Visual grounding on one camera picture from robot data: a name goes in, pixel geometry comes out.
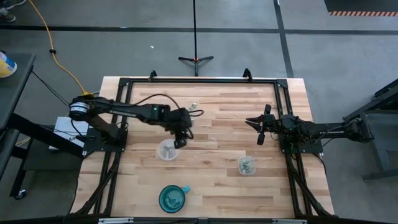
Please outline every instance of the teal bowl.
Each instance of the teal bowl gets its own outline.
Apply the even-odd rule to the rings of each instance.
[[[184,206],[184,191],[176,185],[165,187],[159,195],[159,205],[167,213],[176,213]]]

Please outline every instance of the wooden table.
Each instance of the wooden table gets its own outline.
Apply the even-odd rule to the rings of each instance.
[[[100,95],[115,99],[119,78],[104,77]],[[288,84],[294,114],[312,120],[303,79],[291,78]],[[272,85],[135,83],[131,103],[154,93],[171,96],[181,107],[189,108],[198,103],[197,109],[204,110],[205,114],[195,118],[194,140],[188,142],[174,161],[163,161],[156,154],[159,143],[173,136],[161,127],[133,118],[127,120],[129,136],[119,166],[113,217],[294,217],[287,168],[279,142],[267,133],[264,145],[258,146],[257,133],[244,122],[246,118],[263,113],[267,103],[272,105],[271,113],[277,114]],[[176,108],[161,96],[146,103],[163,103]],[[110,114],[104,114],[103,118],[111,121]],[[72,211],[78,210],[97,187],[103,156],[103,152],[95,152],[83,161]],[[255,176],[239,174],[237,160],[241,156],[255,157]],[[314,155],[303,154],[303,163],[308,187],[325,209],[333,213],[321,162]],[[159,206],[160,191],[167,185],[191,187],[185,206],[174,214],[163,212]],[[298,195],[304,211],[300,190]]]

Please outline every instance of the tripod stand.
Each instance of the tripod stand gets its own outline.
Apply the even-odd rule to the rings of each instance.
[[[197,12],[196,12],[196,0],[193,0],[193,33],[195,39],[195,58],[186,58],[186,57],[178,57],[179,60],[185,60],[188,62],[192,62],[195,67],[195,76],[199,76],[199,63],[204,60],[213,59],[213,56],[198,58],[198,49],[197,49]]]

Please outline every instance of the clear plastic cup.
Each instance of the clear plastic cup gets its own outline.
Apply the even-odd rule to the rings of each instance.
[[[165,139],[159,144],[157,155],[164,161],[171,161],[177,158],[179,149],[174,148],[174,139]]]
[[[238,170],[242,175],[253,175],[256,172],[255,159],[251,156],[242,156],[238,159]]]

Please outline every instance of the orange and black hazard stripe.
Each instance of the orange and black hazard stripe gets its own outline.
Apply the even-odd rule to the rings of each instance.
[[[398,12],[371,12],[371,11],[333,11],[329,12],[331,16],[394,16],[398,17]]]
[[[398,0],[325,0],[331,16],[398,16]]]

